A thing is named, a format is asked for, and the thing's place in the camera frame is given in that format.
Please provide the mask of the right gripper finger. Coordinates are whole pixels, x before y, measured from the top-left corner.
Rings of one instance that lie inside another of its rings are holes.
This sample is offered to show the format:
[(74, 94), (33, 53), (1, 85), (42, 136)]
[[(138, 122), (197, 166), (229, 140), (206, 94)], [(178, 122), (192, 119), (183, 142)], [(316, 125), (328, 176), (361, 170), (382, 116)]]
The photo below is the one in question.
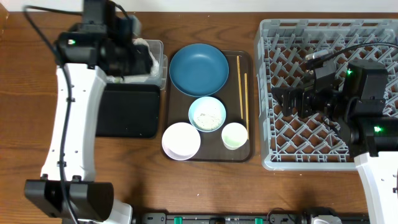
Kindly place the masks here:
[(284, 116), (290, 116), (296, 107), (298, 90), (295, 88), (282, 89), (282, 113)]
[(292, 87), (273, 87), (271, 93), (278, 103), (294, 102), (294, 88)]

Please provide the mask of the white napkin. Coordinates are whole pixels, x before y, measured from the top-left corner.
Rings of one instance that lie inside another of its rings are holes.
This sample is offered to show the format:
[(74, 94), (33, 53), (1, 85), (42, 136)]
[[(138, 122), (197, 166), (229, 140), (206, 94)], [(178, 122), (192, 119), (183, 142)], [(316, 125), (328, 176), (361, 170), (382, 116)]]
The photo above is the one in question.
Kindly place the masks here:
[(144, 45), (148, 48), (149, 56), (150, 56), (150, 59), (152, 60), (152, 66), (150, 68), (150, 75), (153, 77), (158, 75), (159, 70), (160, 70), (159, 61), (155, 59), (155, 57), (150, 49), (150, 45), (149, 45), (148, 41), (146, 41), (143, 38), (136, 38), (133, 40), (133, 44), (136, 46)]

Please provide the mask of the white cup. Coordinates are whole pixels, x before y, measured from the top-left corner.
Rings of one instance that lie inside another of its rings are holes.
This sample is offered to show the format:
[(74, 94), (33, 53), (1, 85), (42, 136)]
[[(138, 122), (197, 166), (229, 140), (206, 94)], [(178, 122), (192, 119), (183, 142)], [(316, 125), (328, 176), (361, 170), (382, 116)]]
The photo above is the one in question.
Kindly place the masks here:
[(223, 128), (221, 139), (227, 149), (237, 150), (248, 140), (248, 131), (240, 123), (229, 123)]

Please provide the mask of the light blue bowl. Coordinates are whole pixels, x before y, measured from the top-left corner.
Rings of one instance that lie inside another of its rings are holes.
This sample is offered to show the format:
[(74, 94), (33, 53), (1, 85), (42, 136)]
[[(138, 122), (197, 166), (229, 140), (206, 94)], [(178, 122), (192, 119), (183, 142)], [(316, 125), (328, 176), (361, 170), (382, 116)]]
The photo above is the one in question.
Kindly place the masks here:
[(210, 96), (196, 99), (189, 107), (188, 119), (197, 130), (210, 133), (216, 131), (226, 120), (226, 108), (220, 100)]

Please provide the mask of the white shallow bowl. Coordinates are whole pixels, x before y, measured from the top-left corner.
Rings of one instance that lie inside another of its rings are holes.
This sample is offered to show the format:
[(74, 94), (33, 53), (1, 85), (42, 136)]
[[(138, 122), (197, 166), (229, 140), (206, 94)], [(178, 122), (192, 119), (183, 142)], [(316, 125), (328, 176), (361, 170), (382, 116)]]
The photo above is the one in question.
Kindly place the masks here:
[(199, 150), (201, 137), (196, 128), (188, 123), (169, 126), (162, 136), (162, 149), (171, 159), (185, 161)]

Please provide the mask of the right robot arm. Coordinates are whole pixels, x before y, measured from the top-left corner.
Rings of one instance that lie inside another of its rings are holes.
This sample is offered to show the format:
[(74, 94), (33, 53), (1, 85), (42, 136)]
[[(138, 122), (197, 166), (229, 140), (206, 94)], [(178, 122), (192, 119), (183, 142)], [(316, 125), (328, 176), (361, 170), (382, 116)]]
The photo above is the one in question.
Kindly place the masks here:
[(322, 114), (340, 126), (339, 137), (354, 160), (366, 196), (371, 223), (397, 223), (397, 118), (383, 113), (388, 72), (380, 62), (352, 60), (342, 90), (333, 85), (336, 70), (328, 63), (308, 83), (274, 87), (284, 116)]

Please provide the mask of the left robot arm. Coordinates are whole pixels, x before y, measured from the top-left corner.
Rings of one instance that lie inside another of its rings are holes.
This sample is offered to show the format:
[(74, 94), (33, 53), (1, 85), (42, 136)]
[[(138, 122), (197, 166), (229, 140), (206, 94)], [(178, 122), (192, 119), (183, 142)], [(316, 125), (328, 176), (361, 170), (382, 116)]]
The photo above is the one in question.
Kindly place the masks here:
[(113, 1), (83, 3), (81, 22), (47, 46), (57, 65), (57, 107), (49, 152), (25, 197), (47, 216), (67, 223), (134, 223), (133, 208), (114, 197), (113, 185), (95, 180), (98, 111), (107, 78), (148, 75), (154, 60), (136, 45), (139, 20), (119, 17)]

